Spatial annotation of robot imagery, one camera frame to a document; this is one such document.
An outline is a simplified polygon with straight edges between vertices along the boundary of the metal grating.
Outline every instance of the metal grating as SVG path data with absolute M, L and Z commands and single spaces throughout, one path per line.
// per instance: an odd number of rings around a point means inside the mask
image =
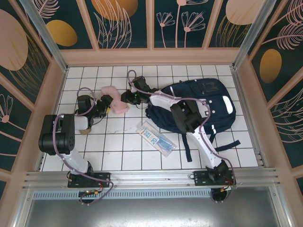
M 78 200 L 82 191 L 36 191 L 33 200 Z M 103 193 L 83 199 L 97 199 Z M 210 189 L 113 190 L 104 199 L 164 199 L 210 197 Z

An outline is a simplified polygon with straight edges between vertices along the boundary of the navy blue backpack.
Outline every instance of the navy blue backpack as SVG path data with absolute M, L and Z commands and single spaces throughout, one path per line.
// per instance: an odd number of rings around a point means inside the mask
M 232 103 L 232 99 L 222 82 L 217 79 L 195 79 L 176 84 L 169 85 L 161 90 L 163 93 L 175 96 L 175 97 L 191 97 L 197 99 L 205 99 L 205 102 L 209 105 L 211 115 L 208 121 L 204 124 L 206 134 L 210 134 L 210 141 L 213 142 L 215 135 L 222 131 L 229 129 L 236 119 L 236 109 Z M 228 113 L 223 96 L 229 98 L 232 105 L 232 113 Z M 186 150 L 187 161 L 191 162 L 190 149 L 187 143 L 186 134 L 183 134 L 177 127 L 173 115 L 170 111 L 159 107 L 148 105 L 145 110 L 146 116 L 161 129 L 165 129 L 171 132 L 182 134 L 182 140 Z M 203 120 L 208 115 L 202 113 Z M 239 145 L 237 140 L 231 144 L 216 148 L 216 151 L 223 151 Z

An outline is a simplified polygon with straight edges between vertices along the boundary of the flower illustration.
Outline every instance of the flower illustration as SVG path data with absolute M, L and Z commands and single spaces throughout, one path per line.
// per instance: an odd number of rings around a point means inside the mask
M 185 5 L 198 5 L 208 2 L 208 0 L 177 0 L 177 4 L 180 6 Z
M 186 47 L 186 35 L 188 32 L 199 31 L 205 28 L 203 13 L 192 13 L 188 17 L 188 12 L 182 13 L 182 24 L 185 31 L 184 47 Z
M 180 7 L 186 5 L 198 5 L 207 2 L 208 0 L 177 0 L 178 11 L 177 11 L 176 35 L 175 35 L 176 48 L 178 47 L 178 22 L 179 22 Z
M 174 25 L 175 20 L 173 20 L 173 16 L 171 13 L 163 13 L 163 15 L 161 13 L 157 13 L 156 16 L 157 16 L 157 20 L 161 26 L 163 45 L 164 45 L 164 48 L 166 48 L 166 45 L 164 42 L 163 27 Z
M 9 115 L 11 113 L 11 110 L 12 110 L 12 107 L 13 107 L 13 98 L 10 97 L 10 96 L 7 96 L 7 98 L 5 99 L 4 95 L 3 94 L 0 94 L 0 122 L 1 123 L 9 123 L 11 125 L 13 125 L 14 127 L 22 130 L 22 131 L 25 131 L 25 129 L 22 129 L 21 127 L 13 124 L 12 122 L 9 121 Z M 11 138 L 13 140 L 16 140 L 18 142 L 21 142 L 22 140 L 19 139 L 19 138 L 16 138 L 14 136 L 11 136 L 5 132 L 2 132 L 0 131 L 0 134 L 1 135 L 4 135 L 8 138 Z

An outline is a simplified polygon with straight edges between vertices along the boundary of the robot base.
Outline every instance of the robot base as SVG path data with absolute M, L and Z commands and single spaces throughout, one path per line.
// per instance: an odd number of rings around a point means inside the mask
M 92 177 L 101 180 L 110 181 L 110 173 L 94 173 Z M 99 188 L 100 183 L 104 188 L 109 188 L 109 183 L 107 182 L 97 182 L 88 179 L 82 175 L 70 174 L 67 187 L 68 188 Z
M 226 171 L 223 177 L 220 177 L 217 182 L 213 182 L 209 178 L 209 172 L 205 171 L 194 171 L 194 181 L 195 186 L 214 186 L 214 185 L 228 185 L 228 180 L 225 178 L 228 177 L 231 181 L 233 181 L 232 170 Z

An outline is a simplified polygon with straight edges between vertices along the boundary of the purple cable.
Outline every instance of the purple cable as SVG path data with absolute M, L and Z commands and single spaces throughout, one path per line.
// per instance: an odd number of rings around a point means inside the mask
M 94 103 L 93 103 L 93 105 L 90 107 L 90 109 L 89 109 L 88 111 L 86 111 L 86 112 L 84 112 L 84 113 L 81 113 L 81 114 L 78 114 L 77 116 L 83 116 L 83 115 L 86 115 L 87 113 L 89 113 L 89 112 L 92 110 L 92 108 L 94 107 L 95 102 L 96 102 L 95 93 L 94 93 L 90 88 L 88 88 L 88 87 L 82 87 L 82 88 L 80 88 L 80 89 L 78 90 L 78 92 L 77 92 L 77 97 L 79 96 L 79 92 L 80 92 L 81 90 L 83 90 L 83 89 L 87 89 L 87 90 L 89 90 L 89 91 L 92 93 L 93 102 L 94 102 Z M 82 175 L 82 176 L 84 176 L 84 177 L 86 177 L 86 178 L 88 178 L 88 179 L 94 180 L 94 181 L 106 182 L 106 183 L 110 183 L 110 184 L 111 184 L 111 187 L 109 188 L 109 190 L 108 190 L 106 193 L 104 193 L 104 195 L 102 195 L 99 199 L 94 200 L 93 202 L 87 204 L 87 206 L 93 205 L 93 204 L 99 202 L 101 199 L 103 199 L 103 198 L 104 198 L 104 197 L 113 189 L 114 183 L 113 183 L 112 181 L 102 180 L 102 179 L 98 179 L 98 178 L 95 178 L 95 177 L 92 177 L 92 176 L 88 176 L 88 175 L 86 175 L 86 174 L 84 174 L 84 173 L 78 171 L 77 169 L 74 169 L 74 167 L 72 167 L 71 165 L 69 165 L 69 164 L 64 160 L 64 157 L 59 153 L 58 148 L 57 148 L 57 145 L 56 145 L 56 143 L 55 143 L 55 141 L 56 141 L 56 127 L 55 127 L 55 126 L 57 125 L 59 118 L 60 118 L 61 116 L 63 116 L 63 115 L 64 115 L 64 114 L 59 114 L 59 115 L 55 118 L 54 123 L 53 123 L 53 125 L 54 125 L 54 127 L 53 127 L 53 148 L 54 148 L 54 150 L 55 150 L 56 155 L 62 159 L 63 163 L 64 163 L 69 169 L 72 169 L 72 170 L 75 171 L 76 173 L 78 173 L 78 174 L 80 174 L 80 175 Z M 80 197 L 80 202 L 81 202 L 82 205 L 83 205 L 84 202 L 82 201 L 82 198 L 83 198 L 83 196 Z
M 135 70 L 129 70 L 129 71 L 127 72 L 127 80 L 128 80 L 128 84 L 130 85 L 130 87 L 134 88 L 135 90 L 137 90 L 137 91 L 139 91 L 139 92 L 141 92 L 141 93 L 143 93 L 143 94 L 147 94 L 147 95 L 151 95 L 151 96 L 164 96 L 164 97 L 167 97 L 167 98 L 172 99 L 171 96 L 169 96 L 169 95 L 167 95 L 167 94 L 164 94 L 164 93 L 149 93 L 149 92 L 145 92 L 145 91 L 141 91 L 141 90 L 137 89 L 137 88 L 132 84 L 132 82 L 131 82 L 131 80 L 130 80 L 130 78 L 129 78 L 129 73 L 130 73 L 130 72 L 134 72 L 134 77 L 135 77 L 135 78 L 137 77 L 137 73 L 136 73 Z M 202 124 L 200 125 L 200 127 L 199 127 L 199 134 L 200 134 L 200 136 L 201 136 L 201 139 L 203 140 L 203 142 L 206 144 L 207 148 L 209 149 L 209 151 L 210 151 L 213 155 L 215 155 L 216 157 L 218 157 L 218 158 L 220 158 L 220 159 L 222 159 L 222 160 L 226 160 L 226 161 L 231 165 L 232 175 L 233 175 L 233 183 L 236 184 L 236 177 L 235 177 L 234 169 L 233 169 L 233 167 L 232 167 L 232 163 L 230 162 L 230 160 L 227 159 L 227 158 L 225 158 L 225 157 L 219 156 L 219 155 L 216 154 L 216 153 L 214 153 L 214 152 L 212 151 L 212 149 L 208 146 L 208 144 L 206 143 L 205 139 L 204 139 L 203 136 L 202 136 L 202 131 L 201 131 L 201 129 L 202 129 L 203 125 L 208 121 L 208 119 L 209 119 L 209 117 L 210 117 L 210 113 L 211 113 L 209 106 L 208 106 L 204 101 L 199 100 L 199 99 L 197 99 L 197 98 L 173 98 L 173 99 L 174 99 L 174 100 L 177 100 L 177 101 L 179 101 L 179 100 L 193 100 L 193 101 L 197 101 L 197 102 L 202 103 L 202 105 L 204 105 L 204 106 L 207 108 L 209 114 L 208 114 L 208 116 L 206 117 L 206 119 L 202 122 Z

